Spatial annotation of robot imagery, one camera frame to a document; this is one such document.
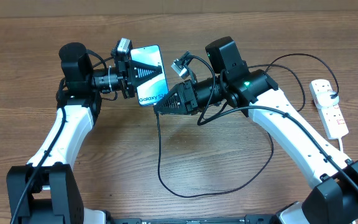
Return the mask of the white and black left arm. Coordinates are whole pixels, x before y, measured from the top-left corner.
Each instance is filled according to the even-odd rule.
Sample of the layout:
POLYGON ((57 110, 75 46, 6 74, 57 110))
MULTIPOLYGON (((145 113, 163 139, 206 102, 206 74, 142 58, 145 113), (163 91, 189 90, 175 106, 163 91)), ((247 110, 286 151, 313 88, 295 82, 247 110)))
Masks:
POLYGON ((108 211, 84 206, 74 163, 93 129, 108 93, 156 104, 167 92, 160 47, 133 48, 121 39, 111 51, 113 65, 79 42, 59 51, 63 78, 56 94, 55 122, 26 165, 11 167, 6 183, 12 223, 112 223, 108 211))

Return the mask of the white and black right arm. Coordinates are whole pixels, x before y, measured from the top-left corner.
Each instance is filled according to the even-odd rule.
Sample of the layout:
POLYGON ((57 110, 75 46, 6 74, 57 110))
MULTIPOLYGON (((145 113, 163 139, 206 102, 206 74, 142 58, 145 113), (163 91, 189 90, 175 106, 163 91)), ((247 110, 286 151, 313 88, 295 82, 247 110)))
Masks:
POLYGON ((248 215, 246 223, 351 223, 358 219, 358 160, 327 142, 298 112, 265 70, 250 71, 231 37, 206 46, 212 76, 197 82, 187 67, 191 54, 173 63, 183 77, 155 106, 156 115, 199 115, 223 103, 268 132, 292 158, 311 188, 303 202, 273 215, 248 215))

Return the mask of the white charger plug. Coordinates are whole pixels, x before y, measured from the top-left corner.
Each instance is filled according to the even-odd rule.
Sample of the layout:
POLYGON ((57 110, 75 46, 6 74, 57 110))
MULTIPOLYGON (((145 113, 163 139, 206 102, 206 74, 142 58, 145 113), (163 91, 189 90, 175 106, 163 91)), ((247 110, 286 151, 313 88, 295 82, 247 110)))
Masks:
POLYGON ((334 91, 318 91, 314 103, 317 109, 329 108, 339 103, 339 95, 334 91))

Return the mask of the white power strip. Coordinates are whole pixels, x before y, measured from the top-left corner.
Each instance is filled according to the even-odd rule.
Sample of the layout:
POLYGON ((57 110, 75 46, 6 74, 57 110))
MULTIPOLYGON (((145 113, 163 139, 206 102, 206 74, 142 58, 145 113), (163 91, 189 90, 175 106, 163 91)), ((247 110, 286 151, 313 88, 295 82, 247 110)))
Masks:
MULTIPOLYGON (((318 91, 333 91, 330 82, 323 79, 313 80, 309 84, 309 89, 313 101, 318 91)), ((318 113, 328 139, 340 139, 349 133, 339 103, 329 108, 318 109, 318 113)))

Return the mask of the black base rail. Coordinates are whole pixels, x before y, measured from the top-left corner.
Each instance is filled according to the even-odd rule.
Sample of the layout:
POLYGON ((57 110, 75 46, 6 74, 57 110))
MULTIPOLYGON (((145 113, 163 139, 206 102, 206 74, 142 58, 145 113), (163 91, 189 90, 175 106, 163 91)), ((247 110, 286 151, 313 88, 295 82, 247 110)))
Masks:
POLYGON ((221 218, 166 218, 166 219, 141 219, 141 218, 113 218, 109 216, 107 224, 272 224, 279 223, 273 214, 245 215, 244 217, 221 218))

